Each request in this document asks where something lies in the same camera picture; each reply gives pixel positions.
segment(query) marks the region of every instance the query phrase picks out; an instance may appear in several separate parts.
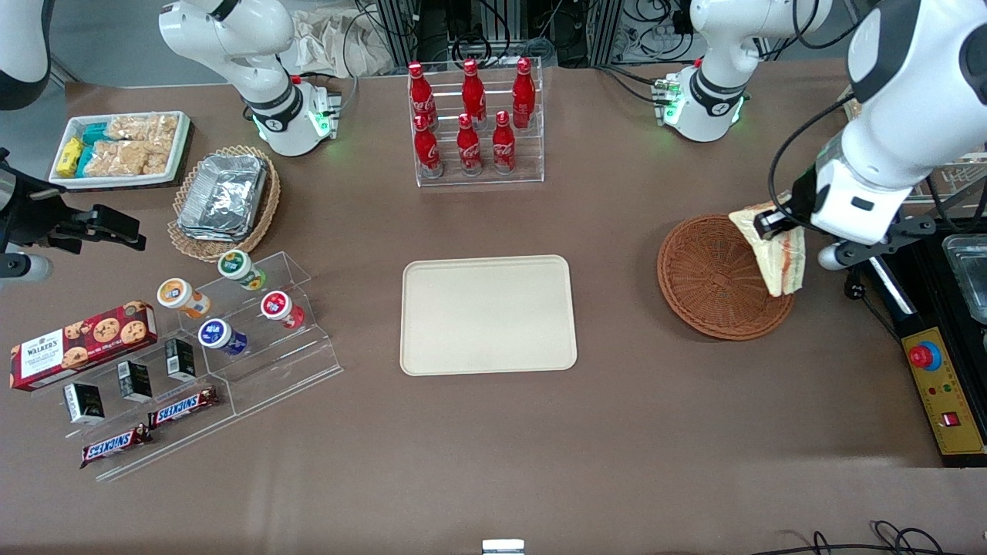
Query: woven basket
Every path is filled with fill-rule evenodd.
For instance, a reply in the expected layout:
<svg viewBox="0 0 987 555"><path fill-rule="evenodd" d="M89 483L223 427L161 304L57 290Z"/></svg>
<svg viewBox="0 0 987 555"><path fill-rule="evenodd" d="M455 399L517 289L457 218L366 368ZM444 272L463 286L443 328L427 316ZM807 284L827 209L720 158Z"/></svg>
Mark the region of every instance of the woven basket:
<svg viewBox="0 0 987 555"><path fill-rule="evenodd" d="M212 154L227 154L230 156L247 154L257 156L267 162L267 178L264 185L264 197L261 198L261 205L257 210L257 219L254 222L254 231L240 243L191 239L179 229L177 219L168 224L168 235L172 238L172 244L175 245L175 248L183 254L206 262L216 262L219 260L220 255L230 249L240 249L248 253L254 250L261 242L261 239L264 238L265 233L267 233L270 222L274 219L274 212L277 210L277 200L281 196L281 180L277 177L274 164L262 151L252 146L227 146L220 148ZM201 163L199 161L198 164L195 164L195 167L186 175L185 180L182 181L182 186L175 195L175 202L172 203L172 206L175 208L175 216L178 216L182 212L182 206L185 205L186 198L189 196L189 188L191 187L191 183L195 181L195 175L198 173L198 167Z"/></svg>
<svg viewBox="0 0 987 555"><path fill-rule="evenodd" d="M795 299L768 293L754 251L725 214L675 226L658 253L661 293L687 324L718 339L759 338L781 325Z"/></svg>

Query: clear acrylic display stand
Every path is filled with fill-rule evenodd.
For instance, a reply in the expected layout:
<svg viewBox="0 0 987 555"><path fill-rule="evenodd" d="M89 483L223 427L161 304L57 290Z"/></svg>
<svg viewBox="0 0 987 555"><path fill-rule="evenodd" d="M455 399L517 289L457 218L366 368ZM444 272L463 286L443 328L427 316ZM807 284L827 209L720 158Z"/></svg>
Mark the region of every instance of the clear acrylic display stand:
<svg viewBox="0 0 987 555"><path fill-rule="evenodd" d="M247 291L224 277L198 287L212 301L205 317L196 320L181 314L177 329L173 326L174 331L167 334L159 330L161 335L155 345L36 392L58 392L58 399L64 404L60 392L68 383L90 383L100 388L107 417L94 426L71 425L74 430L67 436L75 444L81 462L85 445L122 434L137 424L147 424L148 413L188 398L209 385L216 387L219 404L161 426L151 432L151 442L92 462L85 472L95 471L100 482L115 480L342 371L329 334L316 322L312 304L301 288L310 279L309 275L283 252L255 264L267 274L262 289ZM261 314L261 299L275 289L287 293L305 310L301 327L288 330ZM156 320L167 320L161 316L167 316L168 312L168 309L155 307ZM223 318L245 334L247 348L234 357L202 348L197 340L198 328L209 318ZM165 344L171 338L193 346L196 380L181 382L167 376ZM116 365L123 360L147 366L151 390L155 393L153 399L138 403L120 397ZM64 413L65 407L59 407L59 410Z"/></svg>
<svg viewBox="0 0 987 555"><path fill-rule="evenodd" d="M459 133L459 115L463 113L463 70L455 62L422 62L425 79L432 87L435 96L435 109L438 112L439 156L445 164L445 171L436 179L425 178L421 174L421 164L415 155L415 111L409 95L409 126L412 130L412 160L415 161L415 179L419 187L508 184L545 181L545 95L542 77L541 58L531 58L531 78L535 82L535 112L527 129L515 129L515 153L517 167L510 175L503 176L494 169L494 115L499 110L511 113L513 97L511 88L517 74L516 61L496 62L480 70L480 79L487 91L487 128L477 130L480 136L480 152L484 160L484 171L478 176L463 174L459 166L459 147L456 135Z"/></svg>

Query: red bottle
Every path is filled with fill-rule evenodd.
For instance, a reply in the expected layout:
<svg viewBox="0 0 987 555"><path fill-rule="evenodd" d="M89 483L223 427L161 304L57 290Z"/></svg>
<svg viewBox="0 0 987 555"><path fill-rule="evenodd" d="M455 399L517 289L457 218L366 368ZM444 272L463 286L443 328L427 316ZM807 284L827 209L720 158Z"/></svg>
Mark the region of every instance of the red bottle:
<svg viewBox="0 0 987 555"><path fill-rule="evenodd" d="M513 172L516 165L510 116L507 110L501 110L496 113L496 129L493 130L493 167L497 173L505 176Z"/></svg>
<svg viewBox="0 0 987 555"><path fill-rule="evenodd" d="M484 163L480 159L480 138L473 129L473 119L469 114L459 115L456 144L459 145L459 163L463 166L463 173L470 177L479 176L484 171Z"/></svg>
<svg viewBox="0 0 987 555"><path fill-rule="evenodd" d="M463 62L463 108L473 120L476 129L487 128L487 92L484 83L477 75L477 60L468 58Z"/></svg>
<svg viewBox="0 0 987 555"><path fill-rule="evenodd" d="M412 108L415 116L425 116L428 129L435 131L438 127L438 114L435 112L435 97L432 96L431 85L425 81L421 64L413 61L408 64L408 73L412 76L412 86L409 94L412 96Z"/></svg>
<svg viewBox="0 0 987 555"><path fill-rule="evenodd" d="M527 129L535 112L535 82L531 79L531 60L517 60L517 77L510 94L514 97L514 126Z"/></svg>
<svg viewBox="0 0 987 555"><path fill-rule="evenodd" d="M442 175L445 166L438 156L438 141L428 130L428 119L425 116L415 116L415 154L421 163L421 176L435 179Z"/></svg>

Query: brown table surface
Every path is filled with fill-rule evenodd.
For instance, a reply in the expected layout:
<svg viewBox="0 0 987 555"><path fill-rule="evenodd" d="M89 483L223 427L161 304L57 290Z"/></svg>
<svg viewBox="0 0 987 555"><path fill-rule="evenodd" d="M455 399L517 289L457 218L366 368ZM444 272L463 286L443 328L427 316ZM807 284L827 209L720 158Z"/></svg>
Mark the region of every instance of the brown table surface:
<svg viewBox="0 0 987 555"><path fill-rule="evenodd" d="M425 193L405 78L364 80L338 140L274 158L281 204L256 251L284 250L312 274L345 372L110 484L76 470L56 400L4 390L2 551L474 553L484 538L521 537L534 554L739 554L799 545L791 530L872 540L868 520L887 518L983 552L987 471L939 467L900 347L843 296L842 274L809 264L788 321L748 343L692 331L658 291L669 229L765 200L778 145L845 83L838 60L764 63L742 120L694 144L604 75L553 69L543 187ZM227 86L73 86L69 99L73 115L185 111L192 160L263 146ZM840 124L796 142L783 183ZM172 275L213 279L169 243L173 194L70 198L139 218L147 251L53 253L51 280L0 293L0 344L150 299ZM814 256L824 241L810 245ZM569 261L575 367L401 372L406 264L534 254Z"/></svg>

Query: yogurt cup lid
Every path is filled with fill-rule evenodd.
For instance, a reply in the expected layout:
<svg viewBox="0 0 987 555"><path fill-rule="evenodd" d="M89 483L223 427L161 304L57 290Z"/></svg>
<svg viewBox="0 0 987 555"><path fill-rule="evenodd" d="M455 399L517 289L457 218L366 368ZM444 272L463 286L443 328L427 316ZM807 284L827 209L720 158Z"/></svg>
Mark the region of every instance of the yogurt cup lid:
<svg viewBox="0 0 987 555"><path fill-rule="evenodd" d="M271 291L261 301L261 312L271 320L279 320L291 311L292 306L291 297L281 291Z"/></svg>
<svg viewBox="0 0 987 555"><path fill-rule="evenodd" d="M180 277L166 279L158 287L158 302L166 308L185 306L191 299L191 285Z"/></svg>
<svg viewBox="0 0 987 555"><path fill-rule="evenodd" d="M233 330L230 325L219 318L207 320L198 329L198 341L203 347L222 347L230 342Z"/></svg>
<svg viewBox="0 0 987 555"><path fill-rule="evenodd" d="M243 278L250 271L250 255L240 249L226 251L223 256L219 257L216 266L224 278Z"/></svg>

